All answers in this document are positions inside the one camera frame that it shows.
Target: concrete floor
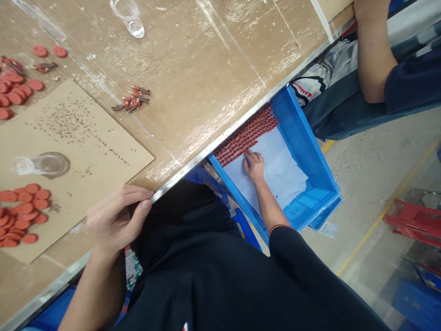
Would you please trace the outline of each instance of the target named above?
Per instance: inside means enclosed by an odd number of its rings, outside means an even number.
[[[413,240],[393,235],[381,221],[382,212],[400,186],[401,191],[441,190],[441,164],[434,152],[427,154],[439,137],[441,108],[436,108],[336,142],[325,157],[343,197],[328,220],[338,231],[334,239],[310,228],[302,232],[326,265],[393,330],[403,317],[391,308],[393,293],[384,295],[385,286]]]

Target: glass cup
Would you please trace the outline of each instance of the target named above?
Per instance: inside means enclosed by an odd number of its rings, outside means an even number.
[[[132,36],[144,37],[145,30],[139,18],[140,11],[135,0],[110,0],[110,6],[115,15],[123,20]]]
[[[66,172],[68,162],[61,155],[41,155],[37,157],[18,156],[12,160],[11,169],[18,175],[58,176]]]

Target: person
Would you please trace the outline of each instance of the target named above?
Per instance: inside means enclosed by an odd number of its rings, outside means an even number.
[[[290,227],[262,155],[245,157],[271,257],[243,240],[205,185],[181,181],[154,205],[153,192],[124,186],[88,211],[96,243],[59,330],[114,326],[129,244],[143,272],[115,330],[389,330]]]
[[[317,138],[342,140],[441,105],[441,21],[391,48],[389,4],[355,0],[358,40],[339,42],[293,81]]]

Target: right hand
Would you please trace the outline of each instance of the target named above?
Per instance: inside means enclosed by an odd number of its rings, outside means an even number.
[[[245,152],[246,159],[243,159],[243,169],[252,182],[264,180],[263,171],[265,169],[265,160],[260,153],[253,153],[251,150]]]

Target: hand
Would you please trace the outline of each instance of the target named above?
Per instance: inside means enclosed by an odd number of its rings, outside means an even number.
[[[253,183],[264,180],[263,171],[265,160],[260,153],[253,153],[250,150],[245,152],[246,159],[243,159],[243,169]]]
[[[142,229],[153,192],[146,188],[124,185],[87,211],[87,226],[94,232],[96,248],[117,254],[136,239]],[[127,206],[139,202],[132,219]]]
[[[355,0],[354,10],[358,24],[375,24],[389,13],[390,0]]]

